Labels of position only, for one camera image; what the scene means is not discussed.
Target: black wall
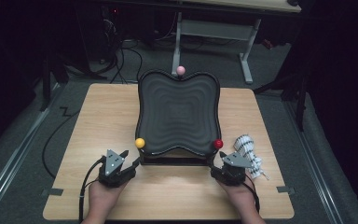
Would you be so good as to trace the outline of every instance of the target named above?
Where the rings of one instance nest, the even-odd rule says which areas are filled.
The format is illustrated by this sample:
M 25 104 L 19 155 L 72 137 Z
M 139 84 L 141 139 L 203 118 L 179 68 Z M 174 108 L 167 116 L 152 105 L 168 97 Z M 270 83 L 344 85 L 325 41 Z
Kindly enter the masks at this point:
M 0 136 L 34 99 L 43 53 L 26 5 L 0 1 Z
M 312 66 L 309 93 L 358 196 L 358 1 L 349 3 L 325 37 Z

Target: black tray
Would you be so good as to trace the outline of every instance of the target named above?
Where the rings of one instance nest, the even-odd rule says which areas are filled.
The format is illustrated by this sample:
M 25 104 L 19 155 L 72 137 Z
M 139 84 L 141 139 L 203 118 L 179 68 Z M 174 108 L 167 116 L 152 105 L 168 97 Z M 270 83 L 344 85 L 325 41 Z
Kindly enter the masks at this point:
M 221 139 L 217 109 L 220 85 L 208 73 L 181 79 L 164 71 L 143 74 L 135 139 L 143 138 L 142 164 L 207 164 Z

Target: wavy tray surface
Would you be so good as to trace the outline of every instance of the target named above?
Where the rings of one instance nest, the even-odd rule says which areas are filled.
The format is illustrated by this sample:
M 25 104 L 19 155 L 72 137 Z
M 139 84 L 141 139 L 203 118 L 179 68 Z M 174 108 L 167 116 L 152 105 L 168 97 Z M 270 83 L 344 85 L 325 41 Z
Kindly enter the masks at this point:
M 221 138 L 217 107 L 220 87 L 207 73 L 195 73 L 179 80 L 161 71 L 141 77 L 138 87 L 140 116 L 135 138 L 143 138 L 141 152 L 158 157 L 183 149 L 208 158 Z

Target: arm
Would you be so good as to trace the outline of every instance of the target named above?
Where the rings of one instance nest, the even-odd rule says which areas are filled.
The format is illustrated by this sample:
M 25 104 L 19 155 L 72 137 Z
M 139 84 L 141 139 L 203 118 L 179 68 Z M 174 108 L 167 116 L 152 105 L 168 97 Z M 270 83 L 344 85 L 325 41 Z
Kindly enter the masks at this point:
M 242 224 L 266 223 L 255 209 L 255 198 L 250 190 L 245 186 L 227 186 L 221 182 L 219 185 L 226 191 L 228 199 L 237 209 Z M 253 188 L 250 179 L 245 180 L 245 184 Z
M 110 211 L 116 205 L 118 196 L 128 184 L 125 183 L 119 188 L 110 189 L 96 181 L 89 186 L 89 213 L 82 224 L 104 224 Z

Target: pink ball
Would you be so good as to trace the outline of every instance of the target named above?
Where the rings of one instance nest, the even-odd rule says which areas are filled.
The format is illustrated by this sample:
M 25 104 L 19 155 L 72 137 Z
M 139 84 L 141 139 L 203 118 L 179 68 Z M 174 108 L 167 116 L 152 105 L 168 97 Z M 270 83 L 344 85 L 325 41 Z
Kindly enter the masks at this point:
M 176 74 L 177 74 L 178 76 L 184 75 L 185 72 L 186 72 L 186 70 L 185 70 L 185 68 L 184 68 L 183 66 L 178 66 L 178 67 L 176 68 Z

